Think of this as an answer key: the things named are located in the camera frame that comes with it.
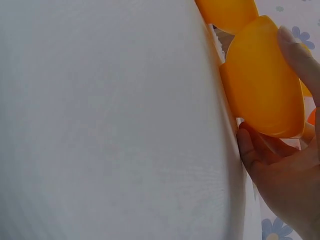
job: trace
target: patterned background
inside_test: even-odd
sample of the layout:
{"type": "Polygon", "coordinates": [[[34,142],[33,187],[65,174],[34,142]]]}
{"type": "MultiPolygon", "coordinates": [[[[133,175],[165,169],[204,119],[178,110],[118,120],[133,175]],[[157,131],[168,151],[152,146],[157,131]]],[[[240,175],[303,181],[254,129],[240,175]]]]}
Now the patterned background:
{"type": "MultiPolygon", "coordinates": [[[[255,0],[260,15],[268,15],[278,26],[286,26],[320,61],[319,0],[255,0]]],[[[314,108],[305,98],[306,115],[314,108]]],[[[277,218],[261,199],[262,240],[301,240],[296,232],[277,218]]]]}

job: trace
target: orange plastic cup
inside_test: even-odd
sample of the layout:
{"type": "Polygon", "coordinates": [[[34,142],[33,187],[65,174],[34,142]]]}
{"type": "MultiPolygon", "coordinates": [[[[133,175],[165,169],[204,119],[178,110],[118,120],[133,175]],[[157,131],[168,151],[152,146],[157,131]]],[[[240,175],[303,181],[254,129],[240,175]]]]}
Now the orange plastic cup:
{"type": "Polygon", "coordinates": [[[205,22],[237,34],[259,14],[254,0],[195,0],[205,22]]]}
{"type": "Polygon", "coordinates": [[[232,41],[220,74],[235,117],[262,134],[295,138],[305,126],[302,87],[283,58],[277,31],[267,16],[248,24],[232,41]]]}

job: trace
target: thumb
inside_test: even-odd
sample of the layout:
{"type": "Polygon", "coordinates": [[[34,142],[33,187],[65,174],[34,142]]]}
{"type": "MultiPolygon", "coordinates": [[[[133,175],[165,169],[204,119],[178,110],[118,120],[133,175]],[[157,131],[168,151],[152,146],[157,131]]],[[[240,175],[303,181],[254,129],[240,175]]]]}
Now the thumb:
{"type": "Polygon", "coordinates": [[[284,26],[278,31],[278,43],[284,59],[309,89],[316,107],[320,107],[320,64],[284,26]]]}

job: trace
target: finger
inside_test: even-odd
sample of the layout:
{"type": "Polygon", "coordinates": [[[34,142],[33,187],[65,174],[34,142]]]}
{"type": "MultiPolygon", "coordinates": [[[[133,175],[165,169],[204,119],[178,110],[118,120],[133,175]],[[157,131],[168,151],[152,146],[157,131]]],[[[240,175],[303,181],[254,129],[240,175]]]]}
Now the finger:
{"type": "Polygon", "coordinates": [[[320,107],[315,111],[315,136],[318,149],[318,160],[320,160],[320,107]]]}
{"type": "Polygon", "coordinates": [[[246,129],[239,129],[236,136],[243,165],[249,173],[252,181],[258,185],[258,182],[264,175],[267,166],[259,161],[259,157],[251,142],[250,134],[246,129]]]}
{"type": "Polygon", "coordinates": [[[250,127],[246,122],[241,123],[239,129],[246,129],[248,131],[256,153],[266,164],[274,164],[281,160],[281,158],[274,154],[265,144],[257,131],[250,127]]]}
{"type": "Polygon", "coordinates": [[[299,152],[298,149],[296,149],[293,146],[289,146],[285,144],[282,140],[266,135],[262,135],[262,138],[265,140],[266,144],[280,157],[285,158],[288,156],[291,156],[297,152],[299,152]]]}
{"type": "Polygon", "coordinates": [[[307,49],[296,42],[291,31],[283,26],[278,31],[278,43],[286,62],[310,90],[315,105],[320,107],[319,63],[307,49]]]}

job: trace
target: plastic toy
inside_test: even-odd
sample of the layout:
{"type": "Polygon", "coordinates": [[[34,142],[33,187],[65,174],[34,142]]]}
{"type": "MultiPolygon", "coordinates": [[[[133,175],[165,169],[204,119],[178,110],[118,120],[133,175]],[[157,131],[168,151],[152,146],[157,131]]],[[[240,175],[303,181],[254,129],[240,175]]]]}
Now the plastic toy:
{"type": "Polygon", "coordinates": [[[312,124],[313,126],[316,124],[316,111],[317,109],[315,108],[308,117],[308,123],[312,124]]]}
{"type": "Polygon", "coordinates": [[[234,116],[271,137],[300,137],[305,126],[302,85],[279,49],[278,27],[258,16],[253,0],[196,3],[206,23],[235,34],[220,66],[234,116]]]}

